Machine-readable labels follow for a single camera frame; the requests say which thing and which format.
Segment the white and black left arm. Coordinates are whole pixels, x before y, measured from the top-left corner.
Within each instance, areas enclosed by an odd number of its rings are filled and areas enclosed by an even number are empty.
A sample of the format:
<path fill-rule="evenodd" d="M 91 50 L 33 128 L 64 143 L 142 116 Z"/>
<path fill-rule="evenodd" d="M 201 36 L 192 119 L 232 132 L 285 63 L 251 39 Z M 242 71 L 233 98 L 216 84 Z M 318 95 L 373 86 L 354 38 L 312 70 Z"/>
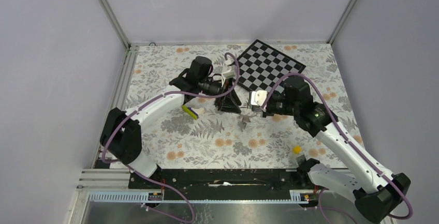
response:
<path fill-rule="evenodd" d="M 223 71 L 221 80 L 212 80 L 213 64 L 210 59 L 197 56 L 189 68 L 184 69 L 171 80 L 162 93 L 145 102 L 123 111 L 113 108 L 109 111 L 99 142 L 103 146 L 101 159 L 110 152 L 116 160 L 137 172 L 147 188 L 155 188 L 160 183 L 159 168 L 142 148 L 142 132 L 157 119 L 171 110 L 181 107 L 193 98 L 222 99 L 230 96 L 240 77 L 237 58 L 225 53 L 228 71 Z"/>

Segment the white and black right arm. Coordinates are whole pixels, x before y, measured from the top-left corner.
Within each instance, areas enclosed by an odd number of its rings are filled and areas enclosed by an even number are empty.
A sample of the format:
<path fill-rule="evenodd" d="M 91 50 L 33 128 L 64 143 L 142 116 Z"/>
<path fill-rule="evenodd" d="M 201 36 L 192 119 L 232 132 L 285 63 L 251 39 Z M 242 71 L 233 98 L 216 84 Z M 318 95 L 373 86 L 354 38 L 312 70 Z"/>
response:
<path fill-rule="evenodd" d="M 408 213 L 399 219 L 413 216 L 413 207 L 406 197 L 410 179 L 404 173 L 394 174 L 359 145 L 309 78 L 288 73 L 271 91 L 250 93 L 249 103 L 254 111 L 262 111 L 263 116 L 293 116 L 302 130 L 329 148 L 352 173 L 347 176 L 316 159 L 308 159 L 299 167 L 299 186 L 305 189 L 322 186 L 343 196 L 372 223 L 380 223 L 387 216 L 396 218 L 392 211 L 401 203 L 406 204 Z"/>

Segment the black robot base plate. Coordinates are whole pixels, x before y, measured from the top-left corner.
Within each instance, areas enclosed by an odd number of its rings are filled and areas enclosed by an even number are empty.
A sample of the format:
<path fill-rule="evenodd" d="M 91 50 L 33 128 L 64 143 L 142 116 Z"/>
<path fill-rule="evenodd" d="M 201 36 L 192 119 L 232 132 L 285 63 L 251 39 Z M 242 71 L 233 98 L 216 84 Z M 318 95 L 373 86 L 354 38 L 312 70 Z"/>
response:
<path fill-rule="evenodd" d="M 149 181 L 131 173 L 128 188 L 166 201 L 307 202 L 322 186 L 296 169 L 161 169 Z"/>

